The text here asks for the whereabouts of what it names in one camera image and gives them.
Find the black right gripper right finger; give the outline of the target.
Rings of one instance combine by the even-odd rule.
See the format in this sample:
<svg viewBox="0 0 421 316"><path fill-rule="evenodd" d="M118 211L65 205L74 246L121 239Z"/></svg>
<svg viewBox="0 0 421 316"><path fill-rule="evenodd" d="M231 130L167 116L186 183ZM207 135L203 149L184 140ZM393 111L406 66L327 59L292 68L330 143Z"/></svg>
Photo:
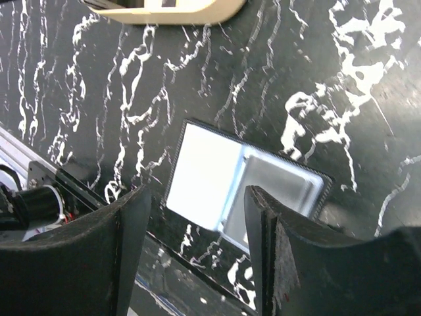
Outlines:
<svg viewBox="0 0 421 316"><path fill-rule="evenodd" d="M419 315L420 229L357 240L286 207L258 186L244 195L259 315Z"/></svg>

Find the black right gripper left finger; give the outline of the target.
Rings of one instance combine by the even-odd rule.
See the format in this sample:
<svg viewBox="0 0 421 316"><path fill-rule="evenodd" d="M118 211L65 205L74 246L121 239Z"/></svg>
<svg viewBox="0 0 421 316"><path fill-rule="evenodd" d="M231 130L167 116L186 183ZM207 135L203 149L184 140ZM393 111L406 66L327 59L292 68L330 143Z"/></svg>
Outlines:
<svg viewBox="0 0 421 316"><path fill-rule="evenodd" d="M1 244L2 315L126 315L151 212L140 186L24 242Z"/></svg>

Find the black blue card holder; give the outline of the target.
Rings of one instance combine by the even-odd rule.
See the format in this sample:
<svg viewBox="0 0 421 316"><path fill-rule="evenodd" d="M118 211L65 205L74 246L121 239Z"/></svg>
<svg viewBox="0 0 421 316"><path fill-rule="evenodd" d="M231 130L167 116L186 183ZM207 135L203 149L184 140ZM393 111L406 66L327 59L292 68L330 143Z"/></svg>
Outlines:
<svg viewBox="0 0 421 316"><path fill-rule="evenodd" d="M183 122L163 203L249 253L244 195L259 186L315 220L332 187L328 175L266 151L199 120Z"/></svg>

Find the beige oval plastic tray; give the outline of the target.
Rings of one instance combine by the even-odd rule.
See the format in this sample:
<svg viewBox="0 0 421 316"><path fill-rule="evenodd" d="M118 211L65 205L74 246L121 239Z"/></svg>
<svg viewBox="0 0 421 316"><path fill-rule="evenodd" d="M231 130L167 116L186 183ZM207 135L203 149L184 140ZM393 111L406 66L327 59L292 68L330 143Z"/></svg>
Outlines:
<svg viewBox="0 0 421 316"><path fill-rule="evenodd" d="M237 14L245 1L82 1L123 24L213 25Z"/></svg>

